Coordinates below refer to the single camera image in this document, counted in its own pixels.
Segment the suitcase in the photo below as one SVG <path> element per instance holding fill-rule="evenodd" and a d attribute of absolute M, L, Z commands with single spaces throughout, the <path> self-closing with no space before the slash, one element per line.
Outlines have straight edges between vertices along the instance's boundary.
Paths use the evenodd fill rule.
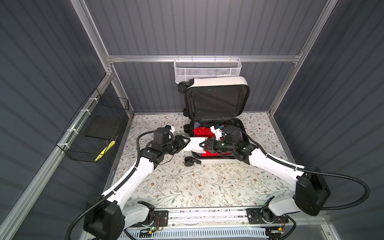
<path fill-rule="evenodd" d="M 195 137 L 193 129 L 198 125 L 208 128 L 215 124 L 233 125 L 245 131 L 241 120 L 236 118 L 243 112 L 249 96 L 245 78 L 195 78 L 189 83 L 180 83 L 179 92 L 185 94 L 186 108 L 183 114 L 189 117 L 191 122 L 184 126 L 184 132 L 190 137 Z M 231 155 L 202 157 L 195 152 L 192 152 L 192 155 L 203 164 L 239 163 Z"/>

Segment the floral floor mat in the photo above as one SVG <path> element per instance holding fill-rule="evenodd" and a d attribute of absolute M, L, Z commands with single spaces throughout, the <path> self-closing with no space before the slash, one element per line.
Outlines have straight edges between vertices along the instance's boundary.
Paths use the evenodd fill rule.
<path fill-rule="evenodd" d="M 238 118 L 247 133 L 267 152 L 286 160 L 267 113 L 243 113 Z M 136 161 L 138 135 L 172 125 L 176 128 L 175 135 L 186 136 L 183 126 L 189 121 L 182 114 L 135 115 L 113 182 L 117 182 Z M 142 137 L 141 148 L 150 140 L 152 134 Z M 142 200 L 156 208 L 262 205 L 272 196 L 293 190 L 271 173 L 245 163 L 186 167 L 186 156 L 191 156 L 191 153 L 175 154 L 169 163 L 158 166 L 137 187 L 126 207 Z M 166 155 L 163 162 L 171 157 Z"/>

